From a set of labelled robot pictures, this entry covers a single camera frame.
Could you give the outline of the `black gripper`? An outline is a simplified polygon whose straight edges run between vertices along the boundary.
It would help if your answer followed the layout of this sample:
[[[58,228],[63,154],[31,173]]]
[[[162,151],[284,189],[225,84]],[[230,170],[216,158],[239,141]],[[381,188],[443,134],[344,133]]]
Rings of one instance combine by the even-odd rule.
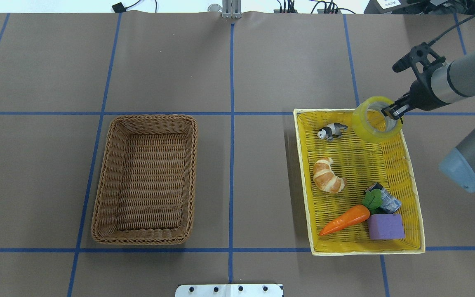
[[[414,102],[412,101],[411,92],[403,94],[394,103],[385,106],[381,109],[383,115],[388,115],[393,120],[400,120],[405,113],[416,109]]]

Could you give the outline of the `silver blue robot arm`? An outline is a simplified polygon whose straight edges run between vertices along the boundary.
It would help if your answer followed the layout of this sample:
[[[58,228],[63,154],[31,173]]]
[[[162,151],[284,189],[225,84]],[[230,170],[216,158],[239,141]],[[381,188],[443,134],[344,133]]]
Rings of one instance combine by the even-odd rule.
[[[411,120],[407,136],[417,169],[427,169],[421,182],[444,194],[475,198],[475,50],[446,61],[429,43],[414,46],[395,62],[393,71],[412,69],[409,90],[382,113]]]

